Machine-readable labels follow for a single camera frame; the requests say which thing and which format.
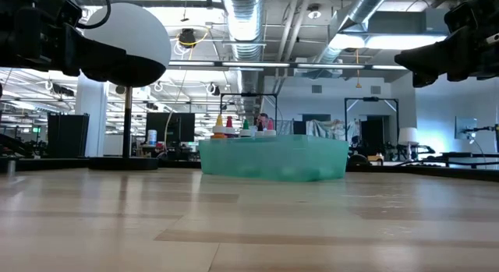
black metal frame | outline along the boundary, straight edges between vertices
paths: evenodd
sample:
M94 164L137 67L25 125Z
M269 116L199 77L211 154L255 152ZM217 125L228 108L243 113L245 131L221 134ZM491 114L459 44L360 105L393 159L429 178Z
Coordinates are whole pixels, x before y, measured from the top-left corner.
M224 106L225 96L241 96L241 97L264 97L271 96L275 99L275 125L277 125L278 120L278 95L277 94L258 94L258 93L221 93L220 94L220 114L223 112L222 107Z
M367 102L378 102L378 101L394 101L395 102L395 110L397 114L397 140L398 136L400 133L400 119L399 119L399 112L398 112L398 99L395 98L379 98L379 97L346 97L345 98L345 141L349 141L349 135L348 135L348 102L349 101L367 101Z

red bottle cap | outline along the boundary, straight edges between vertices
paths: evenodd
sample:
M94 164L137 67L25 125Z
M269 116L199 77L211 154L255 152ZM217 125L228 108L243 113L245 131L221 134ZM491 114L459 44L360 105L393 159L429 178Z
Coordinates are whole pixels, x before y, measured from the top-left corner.
M232 128L232 116L227 116L226 128Z
M274 121L270 119L267 124L267 130L273 130L274 129Z

ceiling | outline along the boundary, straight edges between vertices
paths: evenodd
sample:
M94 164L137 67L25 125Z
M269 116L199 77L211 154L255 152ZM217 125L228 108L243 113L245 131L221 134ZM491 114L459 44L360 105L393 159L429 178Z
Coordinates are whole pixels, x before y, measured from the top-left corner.
M279 43L283 35L284 21L288 15L287 6L291 0L266 0L264 13L264 61L274 62L277 58ZM298 1L298 9L301 8L302 0ZM387 0L378 11L392 12L422 12L424 9L434 2L434 0ZM317 19L310 19L305 16L302 27L299 30L298 42L292 49L291 60L296 58L309 58L319 54L322 49L329 43L328 26L331 22L332 13L339 10L342 6L347 6L350 0L310 0L310 4L318 4L321 16ZM444 2L441 7L448 6L449 2ZM85 14L90 16L99 6L83 6L86 10ZM232 60L232 49L228 44L230 37L226 24L225 12L221 9L204 9L204 8L165 8L154 7L148 8L165 26L171 38L172 60L192 59L192 60ZM197 40L203 39L196 47L185 54L180 53L177 44L177 35L182 29L193 28ZM392 50L377 50L361 48L358 52L343 51L339 58L344 63L370 63L376 65L394 65L394 55L398 51ZM340 78L349 80L357 77L381 78L385 83L390 83L400 76L406 74L405 71L365 71L358 72L357 70L343 70ZM204 117L204 114L211 113L209 122L214 121L219 106L217 102L219 97L209 94L207 91L211 89L210 85L219 86L221 92L240 93L237 86L238 72L237 71L210 71L210 70L173 70L169 69L159 80L159 84L149 86L148 92L142 97L151 103L159 101L174 101L179 96L182 104L168 104L167 107L160 108L162 111L192 111L198 112L199 117ZM51 83L56 83L59 86L77 92L77 78L62 75L60 72L37 72L28 69L0 69L0 80L4 85L4 99L7 97L20 97L21 99L39 99L39 101L31 100L26 103L34 105L37 109L31 109L28 105L14 104L11 101L3 102L4 117L2 117L3 125L15 125L17 122L33 121L35 123L46 123L46 120L37 120L44 118L38 116L39 111L59 111L73 113L75 107L75 98L66 97L54 94L51 88ZM115 86L110 84L108 97L108 130L119 131L122 123L123 112L123 95L115 92ZM185 104L185 101L191 101L194 104ZM226 113L237 114L240 112L241 100L239 97L233 98L235 105L229 105ZM145 104L134 104L133 113L145 114L150 111ZM23 118L7 117L5 114L19 115L26 113L28 116ZM145 122L137 120L133 123L137 127L136 131L143 134ZM207 128L210 132L210 125L198 125L199 128Z

bottle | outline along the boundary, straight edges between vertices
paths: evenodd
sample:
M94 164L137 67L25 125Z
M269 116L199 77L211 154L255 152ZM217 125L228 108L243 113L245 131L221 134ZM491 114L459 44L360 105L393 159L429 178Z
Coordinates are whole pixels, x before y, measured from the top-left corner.
M244 120L242 124L242 130L239 132L240 137L251 137L250 125L248 124L248 119Z
M274 130L274 121L270 119L267 124L267 131L264 131L264 136L276 136L277 133Z
M259 122L256 137L261 137L261 136L265 136L264 124L262 124L262 122Z
M232 127L232 116L227 117L227 125L225 126L225 135L228 139L236 138L235 129Z
M221 115L218 115L217 117L217 124L213 127L213 133L214 135L211 136L212 139L227 139L227 136L225 136L225 127L221 121Z

exposed ceiling pipe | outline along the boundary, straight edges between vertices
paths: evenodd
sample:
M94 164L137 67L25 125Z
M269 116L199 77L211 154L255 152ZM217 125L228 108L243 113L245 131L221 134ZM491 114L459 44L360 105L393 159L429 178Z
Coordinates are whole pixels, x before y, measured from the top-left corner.
M291 23L293 22L293 18L295 17L296 5L298 4L298 0L291 0L289 3L289 13L288 18L286 20L286 24L284 26L284 32L282 33L281 43L279 44L278 56L275 59L276 62L280 62L282 59L282 54L284 54L284 48L286 46L286 41L288 40L289 31L291 30Z
M286 49L286 55L284 56L284 60L288 61L291 57L291 53L293 52L293 48L295 47L296 38L298 37L299 29L302 26L303 18L305 17L306 9L309 6L310 0L303 0L302 7L299 10L298 18L296 19L295 26L293 27L293 32L291 34L291 39L289 40L288 49Z
M224 9L221 0L110 0L111 3L127 2L143 7L179 7ZM105 5L105 0L75 0L78 5Z
M352 0L352 4L334 12L330 25L331 41L333 41L336 34L338 34L338 31L356 24L366 23L384 1L385 0ZM332 63L341 52L342 49L331 48L328 45L320 55L314 59L314 62Z
M228 32L231 41L260 42L263 36L264 0L222 1L227 10ZM260 44L233 44L232 54L238 62L258 62L262 59L262 46ZM255 71L238 71L239 92L256 92L258 75L259 73Z

